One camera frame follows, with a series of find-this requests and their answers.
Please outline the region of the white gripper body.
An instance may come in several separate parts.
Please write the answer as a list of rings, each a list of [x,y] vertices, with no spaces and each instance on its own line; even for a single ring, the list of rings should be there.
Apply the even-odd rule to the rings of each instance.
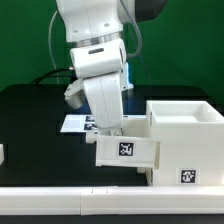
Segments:
[[[78,79],[67,87],[64,96],[73,109],[80,108],[86,97],[100,131],[121,131],[123,104],[119,72]]]

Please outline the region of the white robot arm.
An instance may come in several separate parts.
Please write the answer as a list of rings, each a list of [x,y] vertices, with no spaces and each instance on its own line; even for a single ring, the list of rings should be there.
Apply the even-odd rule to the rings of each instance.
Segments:
[[[127,80],[123,26],[155,19],[168,0],[56,0],[77,80],[65,91],[73,108],[87,98],[98,129],[119,134],[123,126],[121,91]]]

